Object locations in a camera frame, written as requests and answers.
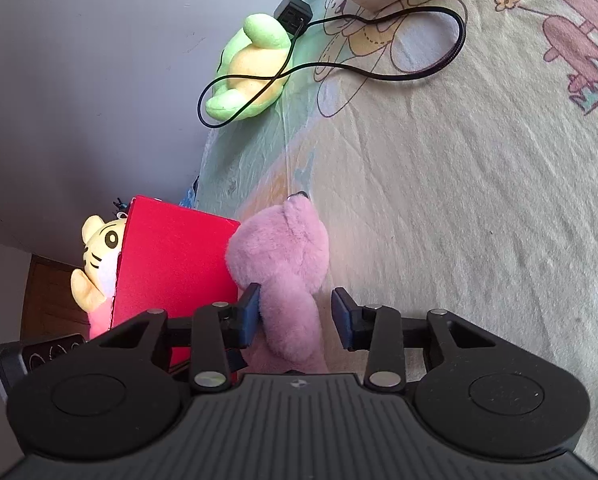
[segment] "wrinkled fabric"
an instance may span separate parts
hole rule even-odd
[[[314,19],[363,12],[307,1]],[[454,62],[404,83],[294,74],[273,108],[211,136],[199,207],[244,219],[306,190],[330,235],[318,301],[330,370],[365,363],[340,348],[335,286],[406,316],[452,310],[583,382],[592,406],[576,451],[598,469],[598,0],[401,0],[385,12],[416,5],[468,21]],[[456,33],[432,14],[338,20],[308,30],[295,63],[407,73]]]

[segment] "brown door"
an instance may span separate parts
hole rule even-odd
[[[21,319],[21,339],[80,333],[88,338],[88,315],[70,291],[74,267],[32,256]]]

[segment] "flower print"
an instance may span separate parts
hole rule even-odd
[[[495,10],[501,12],[506,9],[514,9],[518,3],[519,0],[495,0]]]

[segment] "red cardboard box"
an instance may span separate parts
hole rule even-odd
[[[112,326],[149,308],[184,317],[205,304],[236,301],[225,251],[237,227],[236,220],[135,197],[119,258]],[[172,364],[188,357],[188,349],[175,349]]]

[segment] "green plush toy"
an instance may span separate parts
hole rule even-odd
[[[290,50],[290,38],[284,27],[272,16],[253,14],[243,23],[221,53],[217,76],[244,74],[274,76],[283,66]],[[292,59],[285,69],[292,67]],[[287,77],[278,79],[236,119],[254,117],[274,103],[284,89]],[[268,81],[256,79],[224,79],[215,85],[214,95],[205,103],[212,118],[225,121],[252,99]]]

